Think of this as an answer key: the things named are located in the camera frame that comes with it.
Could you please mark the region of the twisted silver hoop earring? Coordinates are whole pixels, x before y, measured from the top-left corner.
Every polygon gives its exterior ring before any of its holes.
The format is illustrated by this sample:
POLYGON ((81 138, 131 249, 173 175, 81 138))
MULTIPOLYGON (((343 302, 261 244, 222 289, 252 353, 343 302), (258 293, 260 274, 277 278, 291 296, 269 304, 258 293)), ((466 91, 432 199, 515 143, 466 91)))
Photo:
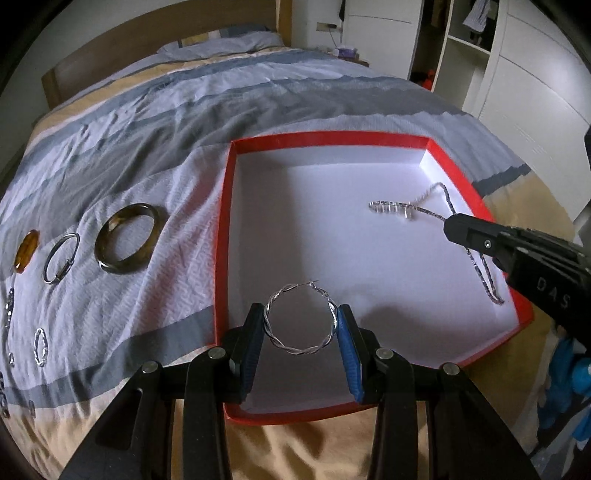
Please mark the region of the twisted silver hoop earring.
POLYGON ((288 283, 263 306, 263 332, 277 350, 311 356, 337 336, 338 305, 317 280, 288 283))

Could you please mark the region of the dark olive bangle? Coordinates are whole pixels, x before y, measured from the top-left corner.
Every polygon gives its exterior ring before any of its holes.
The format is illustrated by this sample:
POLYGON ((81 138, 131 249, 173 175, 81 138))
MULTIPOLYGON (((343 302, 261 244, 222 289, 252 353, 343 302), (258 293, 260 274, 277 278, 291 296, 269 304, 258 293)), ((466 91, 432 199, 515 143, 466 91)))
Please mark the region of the dark olive bangle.
POLYGON ((158 207, 134 203, 115 212, 100 227, 94 257, 105 272, 136 273, 149 263, 165 223, 158 207))

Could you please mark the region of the thin silver bangle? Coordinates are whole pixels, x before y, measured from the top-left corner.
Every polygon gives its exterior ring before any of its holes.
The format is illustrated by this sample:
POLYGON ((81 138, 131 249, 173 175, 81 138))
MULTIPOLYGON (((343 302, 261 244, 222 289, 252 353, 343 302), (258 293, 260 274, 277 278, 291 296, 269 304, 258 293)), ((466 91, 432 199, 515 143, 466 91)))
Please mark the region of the thin silver bangle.
POLYGON ((80 235, 76 232, 62 235, 52 246, 45 260, 42 279, 46 285, 57 285, 74 265, 80 235))

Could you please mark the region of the silver wristwatch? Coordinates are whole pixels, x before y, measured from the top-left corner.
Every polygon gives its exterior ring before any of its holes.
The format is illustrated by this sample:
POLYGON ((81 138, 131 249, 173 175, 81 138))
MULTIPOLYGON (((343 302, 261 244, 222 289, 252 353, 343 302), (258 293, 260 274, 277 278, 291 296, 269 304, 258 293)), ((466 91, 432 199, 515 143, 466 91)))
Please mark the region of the silver wristwatch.
POLYGON ((4 318, 4 328, 9 330, 12 323, 13 317, 13 310, 14 310, 14 288, 10 288, 7 292, 7 298, 5 302, 5 318, 4 318))

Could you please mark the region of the amber bangle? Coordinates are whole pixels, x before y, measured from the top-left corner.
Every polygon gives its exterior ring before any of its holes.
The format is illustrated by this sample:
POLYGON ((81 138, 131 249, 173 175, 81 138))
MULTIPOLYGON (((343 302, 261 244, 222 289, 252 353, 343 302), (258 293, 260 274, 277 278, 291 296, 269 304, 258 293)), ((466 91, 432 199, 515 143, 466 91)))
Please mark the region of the amber bangle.
POLYGON ((39 245, 40 232, 30 230, 22 239, 15 254, 13 267, 17 274, 22 274, 29 265, 39 245))

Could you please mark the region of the red shallow box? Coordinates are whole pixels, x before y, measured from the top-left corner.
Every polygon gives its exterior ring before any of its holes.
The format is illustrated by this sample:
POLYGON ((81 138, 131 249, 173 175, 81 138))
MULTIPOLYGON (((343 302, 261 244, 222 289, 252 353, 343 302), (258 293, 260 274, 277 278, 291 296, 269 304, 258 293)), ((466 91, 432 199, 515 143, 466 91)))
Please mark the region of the red shallow box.
POLYGON ((431 138, 316 131, 236 140, 214 250, 217 336, 288 283, 317 280, 412 363, 467 365, 533 319, 503 273, 449 242, 452 212, 490 220, 431 138))

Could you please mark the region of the red item in wardrobe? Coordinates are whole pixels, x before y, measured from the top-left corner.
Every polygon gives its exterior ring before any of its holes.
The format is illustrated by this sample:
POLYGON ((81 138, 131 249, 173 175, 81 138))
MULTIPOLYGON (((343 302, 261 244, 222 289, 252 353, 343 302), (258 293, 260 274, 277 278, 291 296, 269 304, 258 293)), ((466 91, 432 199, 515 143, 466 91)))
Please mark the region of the red item in wardrobe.
POLYGON ((421 86, 426 90, 432 91, 435 83, 435 76, 436 71, 431 69, 425 76, 425 79, 422 81, 421 86))

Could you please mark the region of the white wardrobe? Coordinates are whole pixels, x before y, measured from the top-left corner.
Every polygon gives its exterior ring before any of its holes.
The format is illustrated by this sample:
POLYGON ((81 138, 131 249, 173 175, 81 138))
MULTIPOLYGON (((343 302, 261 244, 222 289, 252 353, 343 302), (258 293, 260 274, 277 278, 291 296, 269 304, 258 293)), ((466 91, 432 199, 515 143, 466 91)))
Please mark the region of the white wardrobe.
POLYGON ((463 25, 474 1, 348 1, 342 39, 382 73, 422 82, 480 120, 548 186, 571 219, 590 202, 590 73, 531 1, 491 1, 486 28, 463 25))

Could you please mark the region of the striped bed duvet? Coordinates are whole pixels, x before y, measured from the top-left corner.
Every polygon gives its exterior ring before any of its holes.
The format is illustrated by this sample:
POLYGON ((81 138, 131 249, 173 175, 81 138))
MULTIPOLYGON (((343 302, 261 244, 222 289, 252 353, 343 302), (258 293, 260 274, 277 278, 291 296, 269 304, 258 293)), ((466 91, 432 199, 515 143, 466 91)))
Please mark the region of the striped bed duvet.
POLYGON ((1 202, 1 416, 58 478, 127 381, 187 366, 270 307, 245 402, 224 408, 238 479, 358 479, 369 408, 335 308, 412 363, 466 365, 504 420, 544 340, 466 213, 572 239, 548 187, 479 120, 407 80, 307 50, 148 65, 34 130, 1 202))

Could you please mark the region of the hanging clothes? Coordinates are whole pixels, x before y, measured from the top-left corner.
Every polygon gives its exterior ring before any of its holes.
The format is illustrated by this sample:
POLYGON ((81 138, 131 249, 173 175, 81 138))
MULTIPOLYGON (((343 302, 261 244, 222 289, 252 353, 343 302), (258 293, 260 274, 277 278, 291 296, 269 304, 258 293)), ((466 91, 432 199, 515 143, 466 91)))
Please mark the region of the hanging clothes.
POLYGON ((476 33, 483 33, 491 9, 490 0, 475 0, 470 12, 465 17, 463 25, 476 33))

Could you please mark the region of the wooden bedside table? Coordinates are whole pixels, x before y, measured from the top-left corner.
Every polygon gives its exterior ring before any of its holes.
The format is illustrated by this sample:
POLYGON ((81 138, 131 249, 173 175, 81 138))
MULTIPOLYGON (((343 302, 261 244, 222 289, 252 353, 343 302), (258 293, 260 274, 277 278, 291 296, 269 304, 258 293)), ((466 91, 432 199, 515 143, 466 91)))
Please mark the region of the wooden bedside table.
POLYGON ((342 61, 346 61, 349 63, 355 63, 355 64, 362 65, 365 67, 370 67, 370 63, 368 61, 365 61, 365 60, 363 60, 359 57, 356 57, 356 56, 342 56, 342 55, 337 55, 337 54, 334 54, 334 56, 335 56, 335 58, 338 58, 342 61))

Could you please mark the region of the purple tissue box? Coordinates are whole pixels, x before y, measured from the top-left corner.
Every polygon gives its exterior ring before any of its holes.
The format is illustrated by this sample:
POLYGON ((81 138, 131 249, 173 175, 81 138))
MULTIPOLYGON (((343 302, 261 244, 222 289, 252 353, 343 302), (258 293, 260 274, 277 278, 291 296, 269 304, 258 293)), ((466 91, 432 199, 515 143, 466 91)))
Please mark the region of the purple tissue box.
POLYGON ((339 46, 335 48, 335 55, 344 59, 358 59, 359 53, 356 48, 348 46, 339 46))

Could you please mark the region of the grey pillow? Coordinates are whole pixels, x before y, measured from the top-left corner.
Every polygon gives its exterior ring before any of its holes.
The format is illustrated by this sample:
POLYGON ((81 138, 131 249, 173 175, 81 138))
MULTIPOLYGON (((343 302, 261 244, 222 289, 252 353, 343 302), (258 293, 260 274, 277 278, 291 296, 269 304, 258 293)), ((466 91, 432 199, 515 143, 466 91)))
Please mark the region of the grey pillow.
POLYGON ((283 47, 280 35, 262 24, 233 25, 174 40, 157 50, 169 59, 206 59, 213 56, 253 53, 270 47, 283 47))

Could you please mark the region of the wooden headboard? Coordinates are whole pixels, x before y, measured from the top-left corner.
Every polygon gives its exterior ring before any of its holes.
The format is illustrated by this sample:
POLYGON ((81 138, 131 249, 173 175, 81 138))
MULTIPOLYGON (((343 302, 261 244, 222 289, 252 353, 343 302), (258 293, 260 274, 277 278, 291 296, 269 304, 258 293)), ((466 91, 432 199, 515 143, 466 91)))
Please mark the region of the wooden headboard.
POLYGON ((48 107, 192 35, 252 23, 276 31, 290 46, 292 18, 290 1, 184 1, 150 11, 102 33, 47 71, 42 86, 48 107))

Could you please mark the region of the wall socket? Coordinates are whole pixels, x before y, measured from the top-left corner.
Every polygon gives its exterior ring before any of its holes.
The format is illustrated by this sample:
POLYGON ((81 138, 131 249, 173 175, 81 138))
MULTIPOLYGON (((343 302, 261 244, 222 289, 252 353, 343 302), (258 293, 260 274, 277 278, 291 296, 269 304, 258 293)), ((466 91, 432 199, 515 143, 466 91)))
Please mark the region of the wall socket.
POLYGON ((326 23, 326 22, 318 22, 317 23, 317 31, 318 32, 332 32, 338 31, 339 26, 334 23, 326 23))

